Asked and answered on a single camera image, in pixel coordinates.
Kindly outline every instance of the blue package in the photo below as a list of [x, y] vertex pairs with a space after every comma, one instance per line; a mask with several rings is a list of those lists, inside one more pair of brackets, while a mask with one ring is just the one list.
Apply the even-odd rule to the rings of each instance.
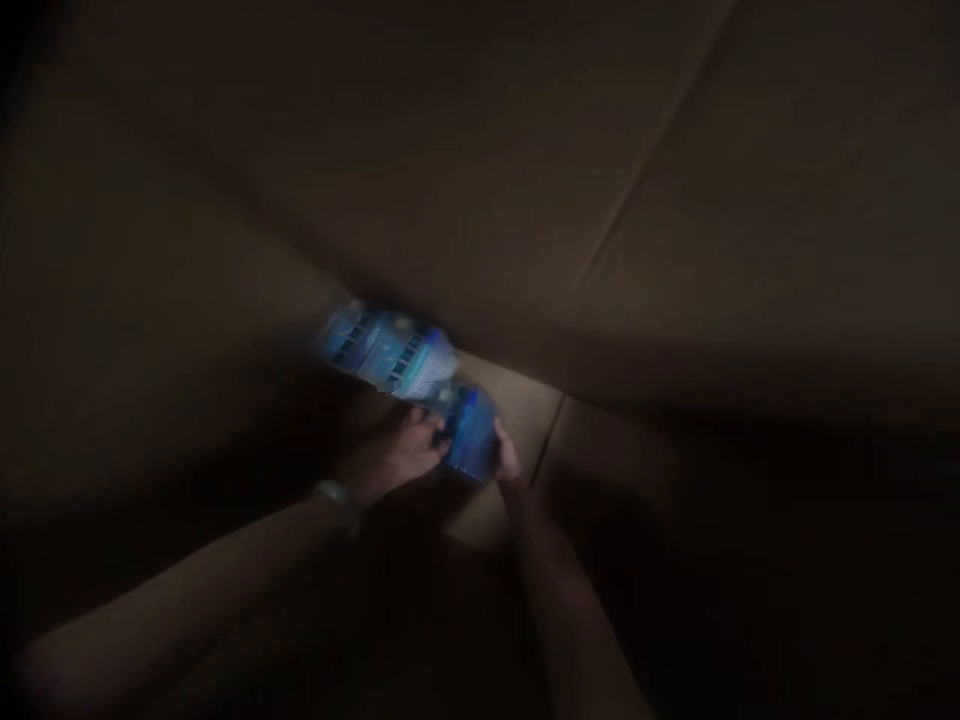
[[337, 308], [320, 341], [320, 357], [346, 373], [355, 374], [383, 329], [384, 313], [353, 300]]
[[443, 435], [451, 439], [444, 464], [472, 482], [484, 484], [495, 469], [496, 405], [480, 387], [456, 380], [435, 389], [429, 407], [444, 419]]
[[424, 401], [457, 370], [457, 356], [442, 330], [400, 313], [384, 313], [379, 332], [357, 374], [381, 391]]

